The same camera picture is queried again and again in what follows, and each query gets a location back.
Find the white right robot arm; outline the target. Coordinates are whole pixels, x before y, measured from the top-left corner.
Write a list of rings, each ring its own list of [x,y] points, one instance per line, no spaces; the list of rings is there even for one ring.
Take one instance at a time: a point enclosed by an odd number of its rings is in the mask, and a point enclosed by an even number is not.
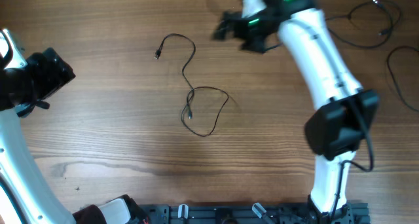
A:
[[[349,215],[349,169],[361,143],[371,144],[378,94],[365,90],[347,68],[316,0],[242,0],[240,11],[222,14],[213,37],[231,35],[242,40],[242,50],[265,53],[273,34],[292,55],[315,109],[304,126],[316,156],[310,204],[319,223],[342,221]]]

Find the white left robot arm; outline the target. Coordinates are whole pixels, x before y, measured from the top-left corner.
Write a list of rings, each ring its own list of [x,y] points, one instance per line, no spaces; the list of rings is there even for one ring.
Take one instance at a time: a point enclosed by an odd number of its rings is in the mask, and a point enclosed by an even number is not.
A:
[[[1,217],[10,223],[145,223],[147,214],[127,195],[71,213],[48,186],[27,147],[20,118],[75,78],[53,48],[23,59],[1,59]]]

